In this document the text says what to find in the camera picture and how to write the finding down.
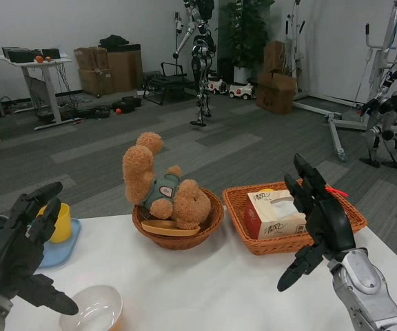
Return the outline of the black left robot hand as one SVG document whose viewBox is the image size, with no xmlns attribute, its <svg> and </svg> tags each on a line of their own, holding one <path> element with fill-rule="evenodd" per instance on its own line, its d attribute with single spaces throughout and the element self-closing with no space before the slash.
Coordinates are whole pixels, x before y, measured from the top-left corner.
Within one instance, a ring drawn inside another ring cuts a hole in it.
<svg viewBox="0 0 397 331">
<path fill-rule="evenodd" d="M 0 227 L 0 295 L 72 316 L 79 311 L 78 305 L 56 290 L 52 279 L 36 273 L 44 245 L 55 231 L 61 209 L 57 195 L 62 189 L 59 181 L 42 186 L 21 194 L 12 206 Z"/>
</svg>

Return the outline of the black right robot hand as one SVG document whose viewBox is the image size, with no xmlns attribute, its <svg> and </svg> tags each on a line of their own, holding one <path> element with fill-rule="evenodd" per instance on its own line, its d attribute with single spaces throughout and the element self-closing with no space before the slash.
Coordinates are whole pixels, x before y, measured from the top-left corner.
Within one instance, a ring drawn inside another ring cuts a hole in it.
<svg viewBox="0 0 397 331">
<path fill-rule="evenodd" d="M 294 198 L 294 206 L 305 215 L 306 230 L 313 240 L 303 246 L 293 263 L 280 277 L 280 292 L 293 286 L 304 274 L 310 274 L 325 257 L 356 247 L 352 226 L 340 201 L 327 190 L 327 183 L 320 172 L 300 154 L 294 155 L 294 166 L 302 181 L 285 175 L 285 184 Z"/>
</svg>

